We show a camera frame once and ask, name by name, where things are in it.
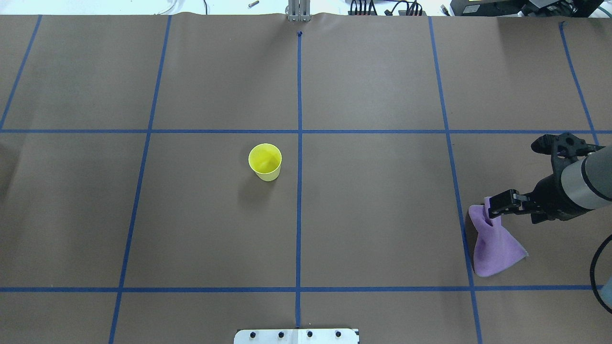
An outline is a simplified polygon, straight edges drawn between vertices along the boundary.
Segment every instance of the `grid line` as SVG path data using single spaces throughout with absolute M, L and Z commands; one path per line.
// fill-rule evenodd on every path
M 90 286 L 7 286 L 0 293 L 426 293 L 448 291 L 573 291 L 591 290 L 591 285 L 489 285 L 489 286 L 259 286 L 259 287 L 90 287 Z
M 572 78 L 574 80 L 574 84 L 576 85 L 576 90 L 578 91 L 578 96 L 580 97 L 580 102 L 582 103 L 582 109 L 584 109 L 584 114 L 586 116 L 586 120 L 589 123 L 589 127 L 591 128 L 591 133 L 593 135 L 593 140 L 595 140 L 595 144 L 599 145 L 599 139 L 597 138 L 597 134 L 595 133 L 595 126 L 593 125 L 593 120 L 591 119 L 591 114 L 589 113 L 589 108 L 586 106 L 586 101 L 584 99 L 584 94 L 582 93 L 582 88 L 580 87 L 580 83 L 578 82 L 578 76 L 576 75 L 576 71 L 573 68 L 572 57 L 570 56 L 570 50 L 567 46 L 567 41 L 565 40 L 565 32 L 563 31 L 563 27 L 567 24 L 566 21 L 562 21 L 559 23 L 559 33 L 561 35 L 561 42 L 563 43 L 563 50 L 565 51 L 565 57 L 567 58 L 567 64 L 570 67 L 570 72 L 572 73 Z
M 4 107 L 4 112 L 2 112 L 2 119 L 0 119 L 0 129 L 4 127 L 4 121 L 6 121 L 6 116 L 9 113 L 10 104 L 13 102 L 13 96 L 15 95 L 15 91 L 17 90 L 17 86 L 19 85 L 19 80 L 21 79 L 21 74 L 23 73 L 23 69 L 26 66 L 26 62 L 28 61 L 28 56 L 30 56 L 30 51 L 32 50 L 34 39 L 36 38 L 36 34 L 38 33 L 38 28 L 40 27 L 41 21 L 42 15 L 39 15 L 38 19 L 36 19 L 36 25 L 34 26 L 34 30 L 32 31 L 32 36 L 30 37 L 30 42 L 28 43 L 26 52 L 23 55 L 23 59 L 21 60 L 21 65 L 19 66 L 19 70 L 17 70 L 15 82 L 13 83 L 13 88 L 10 90 L 9 98 L 7 99 L 6 105 Z
M 440 96 L 440 106 L 442 109 L 442 118 L 444 120 L 444 129 L 446 131 L 446 145 L 449 151 L 450 172 L 453 177 L 453 187 L 455 189 L 455 202 L 457 204 L 457 216 L 459 218 L 459 226 L 461 228 L 461 239 L 463 241 L 463 254 L 465 256 L 465 266 L 468 274 L 469 293 L 472 299 L 472 313 L 474 314 L 474 325 L 476 327 L 476 338 L 478 344 L 482 344 L 482 331 L 480 330 L 480 316 L 478 313 L 478 304 L 476 301 L 476 292 L 474 291 L 474 276 L 472 274 L 472 263 L 469 259 L 468 240 L 465 235 L 465 224 L 463 222 L 463 207 L 461 206 L 461 195 L 459 193 L 459 182 L 457 181 L 457 169 L 455 168 L 455 156 L 453 154 L 453 145 L 450 138 L 449 119 L 446 114 L 446 103 L 444 101 L 444 90 L 442 88 L 442 78 L 440 76 L 440 65 L 438 61 L 438 49 L 436 48 L 436 36 L 433 30 L 433 21 L 429 20 L 429 33 L 431 36 L 431 49 L 433 50 L 433 62 L 436 69 L 436 78 L 438 79 L 438 93 Z
M 515 129 L 0 129 L 0 133 L 24 134 L 612 134 L 612 130 L 515 130 Z
M 297 32 L 296 328 L 302 323 L 302 34 Z
M 115 300 L 115 308 L 113 312 L 113 321 L 111 323 L 110 335 L 108 336 L 108 343 L 113 344 L 115 330 L 117 329 L 117 321 L 119 319 L 119 309 L 121 307 L 121 297 L 123 294 L 123 287 L 125 283 L 125 273 L 127 271 L 127 262 L 130 257 L 130 248 L 132 245 L 132 236 L 134 233 L 134 225 L 136 223 L 136 213 L 138 212 L 138 202 L 140 200 L 140 191 L 143 185 L 144 167 L 147 162 L 147 155 L 149 153 L 149 143 L 151 142 L 151 130 L 153 129 L 153 120 L 155 119 L 155 107 L 157 106 L 157 94 L 159 93 L 159 84 L 162 81 L 163 62 L 166 56 L 166 47 L 168 46 L 168 36 L 170 34 L 170 24 L 172 23 L 172 16 L 168 16 L 166 23 L 166 33 L 163 39 L 162 53 L 159 60 L 159 69 L 157 71 L 157 80 L 155 81 L 155 91 L 153 93 L 153 101 L 151 103 L 151 114 L 149 116 L 149 127 L 147 129 L 147 137 L 144 141 L 143 158 L 140 163 L 140 172 L 138 173 L 138 183 L 136 184 L 136 194 L 134 196 L 134 205 L 132 207 L 132 217 L 130 219 L 130 228 L 127 233 L 127 240 L 125 242 L 125 253 L 123 256 L 123 263 L 121 266 L 121 275 L 119 277 L 119 291 L 117 292 L 117 299 Z

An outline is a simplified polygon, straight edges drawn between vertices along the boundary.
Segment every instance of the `purple cloth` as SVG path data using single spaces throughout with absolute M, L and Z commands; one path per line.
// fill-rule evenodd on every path
M 502 272 L 528 256 L 523 246 L 501 225 L 501 217 L 489 218 L 489 198 L 485 198 L 484 206 L 470 206 L 468 210 L 478 231 L 474 272 L 480 277 Z

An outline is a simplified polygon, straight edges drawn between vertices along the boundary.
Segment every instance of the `black cable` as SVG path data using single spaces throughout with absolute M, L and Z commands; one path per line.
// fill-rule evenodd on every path
M 402 1 L 398 1 L 395 4 L 395 6 L 393 6 L 393 9 L 391 9 L 391 15 L 393 15 L 393 12 L 395 12 L 395 9 L 397 8 L 397 5 L 401 4 L 402 2 L 406 3 L 406 13 L 408 13 L 408 7 L 410 6 L 410 2 L 402 0 Z
M 593 294 L 595 294 L 595 298 L 597 299 L 597 301 L 599 301 L 599 304 L 602 305 L 602 307 L 608 311 L 608 313 L 612 314 L 612 308 L 606 305 L 606 303 L 602 300 L 602 297 L 599 294 L 599 291 L 597 290 L 597 284 L 595 284 L 595 267 L 597 265 L 597 260 L 599 260 L 599 256 L 602 254 L 603 249 L 605 249 L 605 247 L 610 243 L 610 241 L 612 241 L 612 235 L 608 236 L 602 242 L 601 246 L 599 246 L 597 251 L 595 251 L 595 255 L 593 256 L 593 260 L 591 261 L 591 271 L 589 273 L 589 276 L 591 278 L 591 289 L 593 289 Z
M 374 0 L 370 0 L 370 8 L 368 8 L 368 15 L 372 15 L 372 9 L 374 9 L 374 15 L 378 15 L 376 12 L 376 6 L 374 5 Z
M 412 3 L 412 5 L 410 6 L 410 9 L 408 11 L 406 11 L 406 15 L 414 15 L 413 13 L 414 13 L 414 9 L 415 9 L 416 5 L 417 5 L 417 2 L 414 1 Z
M 449 10 L 446 9 L 446 6 L 440 5 L 440 9 L 442 10 L 442 13 L 444 13 L 445 16 L 450 17 Z

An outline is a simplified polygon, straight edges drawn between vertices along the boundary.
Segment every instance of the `wire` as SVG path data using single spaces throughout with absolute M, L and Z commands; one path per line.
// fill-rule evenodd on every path
M 165 10 L 163 10 L 163 11 L 161 11 L 161 12 L 157 13 L 157 14 L 158 14 L 158 15 L 159 15 L 159 14 L 164 14 L 164 13 L 166 13 L 167 11 L 171 10 L 171 9 L 174 7 L 174 5 L 176 5 L 176 3 L 177 3 L 178 1 L 179 1 L 179 0 L 174 0 L 174 1 L 173 1 L 173 2 L 170 4 L 170 6 L 168 6 L 168 7 L 167 7 Z
M 602 11 L 603 13 L 607 14 L 607 15 L 608 15 L 608 17 L 612 18 L 612 13 L 608 12 L 608 10 L 607 10 L 607 9 L 604 9 L 604 8 L 603 8 L 603 7 L 601 7 L 601 6 L 599 6 L 599 7 L 598 7 L 598 9 L 599 9 L 600 11 Z
M 449 10 L 447 10 L 447 9 L 446 9 L 446 6 L 441 5 L 441 6 L 440 6 L 440 9 L 442 10 L 442 13 L 444 13 L 444 15 L 446 15 L 446 16 L 448 16 L 448 17 L 450 17 Z
M 374 10 L 374 15 L 378 15 L 376 12 L 376 6 L 374 5 L 374 0 L 370 0 L 370 7 L 368 8 L 368 15 L 372 15 L 372 9 Z
M 408 14 L 408 7 L 410 6 L 410 2 L 404 1 L 404 0 L 402 0 L 402 1 L 395 1 L 395 2 L 397 2 L 397 3 L 395 4 L 395 6 L 393 6 L 393 9 L 391 9 L 391 15 L 393 15 L 393 12 L 395 12 L 395 9 L 397 8 L 397 5 L 401 4 L 402 2 L 406 3 L 406 14 Z
M 413 2 L 409 2 L 407 0 L 385 0 L 385 1 L 389 1 L 389 2 L 396 2 L 395 6 L 393 6 L 393 9 L 391 9 L 391 11 L 389 12 L 390 14 L 388 15 L 393 15 L 393 12 L 395 12 L 395 9 L 397 8 L 397 6 L 399 4 L 401 4 L 402 2 L 404 2 L 406 4 L 406 15 L 423 15 L 423 6 L 421 6 L 421 4 L 419 4 L 416 0 L 414 0 Z
M 597 301 L 599 301 L 599 304 L 601 304 L 605 310 L 612 314 L 612 308 L 606 305 L 606 303 L 602 300 L 599 291 L 597 291 L 597 284 L 595 284 L 595 267 L 597 265 L 597 261 L 599 260 L 599 256 L 602 254 L 603 249 L 610 243 L 610 241 L 612 241 L 612 235 L 608 236 L 599 246 L 597 251 L 595 251 L 595 255 L 593 256 L 593 260 L 591 261 L 591 270 L 589 271 L 589 276 L 591 278 L 591 289 L 593 289 L 593 294 L 595 294 L 595 298 L 597 299 Z

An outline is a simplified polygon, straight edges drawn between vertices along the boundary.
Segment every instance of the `yellow paper cup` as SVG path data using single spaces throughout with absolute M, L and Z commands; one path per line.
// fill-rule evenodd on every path
M 261 180 L 271 182 L 278 178 L 283 156 L 280 150 L 269 143 L 262 143 L 251 149 L 248 154 L 248 165 Z

